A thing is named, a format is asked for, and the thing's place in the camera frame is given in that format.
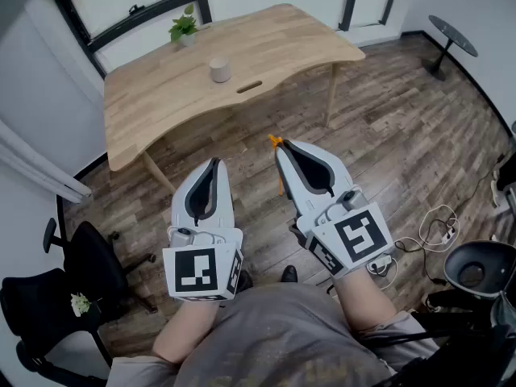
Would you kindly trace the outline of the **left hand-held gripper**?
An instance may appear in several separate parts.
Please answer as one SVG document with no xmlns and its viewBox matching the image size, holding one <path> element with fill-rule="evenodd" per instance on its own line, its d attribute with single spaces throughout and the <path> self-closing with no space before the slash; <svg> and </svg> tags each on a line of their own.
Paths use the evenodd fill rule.
<svg viewBox="0 0 516 387">
<path fill-rule="evenodd" d="M 223 160 L 211 158 L 193 170 L 173 195 L 171 211 L 175 227 L 168 229 L 169 246 L 163 249 L 169 296 L 186 302 L 233 299 L 243 265 L 243 232 L 213 228 L 235 225 Z"/>
</svg>

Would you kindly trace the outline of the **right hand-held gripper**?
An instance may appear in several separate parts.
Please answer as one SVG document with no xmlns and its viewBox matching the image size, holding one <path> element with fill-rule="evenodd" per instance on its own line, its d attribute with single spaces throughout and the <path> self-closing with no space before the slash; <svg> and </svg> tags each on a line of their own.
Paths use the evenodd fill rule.
<svg viewBox="0 0 516 387">
<path fill-rule="evenodd" d="M 352 189 L 335 155 L 313 144 L 285 139 L 276 163 L 298 216 L 289 226 L 335 279 L 386 253 L 393 240 L 377 203 Z"/>
</svg>

